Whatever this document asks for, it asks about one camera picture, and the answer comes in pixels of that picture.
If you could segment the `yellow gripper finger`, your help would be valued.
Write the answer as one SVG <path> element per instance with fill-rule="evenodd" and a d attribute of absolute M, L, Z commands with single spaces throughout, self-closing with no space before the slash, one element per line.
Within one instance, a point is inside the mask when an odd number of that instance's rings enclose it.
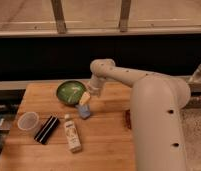
<path fill-rule="evenodd" d="M 90 98 L 91 98 L 90 93 L 89 92 L 84 92 L 83 95 L 80 98 L 79 104 L 81 106 L 87 104 L 89 102 Z"/>

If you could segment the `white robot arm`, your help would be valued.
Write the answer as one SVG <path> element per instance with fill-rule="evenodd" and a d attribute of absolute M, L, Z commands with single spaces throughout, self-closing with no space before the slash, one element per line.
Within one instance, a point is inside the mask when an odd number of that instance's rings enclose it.
<path fill-rule="evenodd" d="M 99 95 L 108 80 L 131 88 L 130 118 L 137 171 L 188 171 L 180 110 L 191 90 L 181 78 L 118 67 L 112 59 L 96 59 L 87 87 Z"/>

